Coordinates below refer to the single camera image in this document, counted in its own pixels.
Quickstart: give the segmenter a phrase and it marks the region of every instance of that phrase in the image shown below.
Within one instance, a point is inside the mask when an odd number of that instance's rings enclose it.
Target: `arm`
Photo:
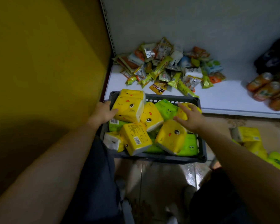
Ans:
[[[98,127],[114,117],[99,102],[87,123],[36,159],[0,197],[0,223],[60,223]]]
[[[179,105],[188,120],[174,117],[191,132],[199,134],[216,154],[238,194],[261,223],[280,222],[280,170],[249,152],[205,122],[194,105]]]

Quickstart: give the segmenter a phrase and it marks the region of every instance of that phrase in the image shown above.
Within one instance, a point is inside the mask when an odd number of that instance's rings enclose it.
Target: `black plastic crate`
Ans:
[[[111,101],[110,109],[113,107],[119,94],[120,92],[118,91],[112,91],[110,93],[109,96],[109,101]],[[158,101],[163,99],[170,101],[172,104],[176,106],[178,102],[189,102],[201,108],[200,100],[197,97],[169,96],[169,95],[157,95],[157,94],[149,94],[149,93],[146,94],[146,101],[157,103]],[[109,131],[108,123],[103,124],[100,133],[101,140],[104,139],[105,132],[108,131]],[[147,160],[147,161],[161,162],[161,163],[174,163],[174,164],[186,164],[186,163],[194,163],[194,162],[204,163],[207,161],[205,141],[200,136],[197,136],[197,139],[199,143],[198,145],[199,153],[196,156],[190,156],[190,157],[174,156],[169,153],[166,154],[140,153],[134,156],[130,156],[127,150],[118,153],[117,151],[112,149],[110,149],[110,153],[114,158],[139,159],[139,160]]]

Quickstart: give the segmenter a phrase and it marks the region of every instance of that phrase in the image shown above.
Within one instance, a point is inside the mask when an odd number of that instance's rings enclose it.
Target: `person's left hand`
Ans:
[[[89,118],[89,121],[92,124],[95,123],[100,126],[101,124],[111,120],[118,112],[118,109],[110,110],[110,103],[110,101],[106,101],[105,103],[98,102],[92,115]]]

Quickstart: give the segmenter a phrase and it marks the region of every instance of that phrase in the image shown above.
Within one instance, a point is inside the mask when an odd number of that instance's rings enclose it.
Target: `barcode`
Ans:
[[[119,125],[119,120],[117,120],[117,119],[111,119],[111,120],[110,120],[110,123],[111,123],[111,124]]]
[[[136,145],[140,145],[141,144],[141,141],[139,140],[139,138],[137,136],[134,137],[134,140],[136,142]]]

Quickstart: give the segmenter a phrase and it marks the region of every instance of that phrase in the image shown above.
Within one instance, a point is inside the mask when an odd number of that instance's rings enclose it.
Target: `shelf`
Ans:
[[[276,112],[268,107],[268,102],[258,102],[252,98],[252,94],[245,88],[246,84],[257,76],[253,63],[222,62],[222,72],[227,80],[214,84],[213,87],[202,89],[201,85],[195,87],[195,94],[200,96],[201,108],[204,113],[240,115],[250,117],[264,117],[280,119],[280,111]],[[145,93],[154,93],[150,90],[150,82],[141,88],[137,83],[130,86],[125,84],[126,77],[120,73],[121,66],[114,64],[108,80],[105,100],[108,100],[112,91],[120,91],[127,88],[131,90],[143,90]],[[165,91],[164,95],[183,96],[177,89]]]

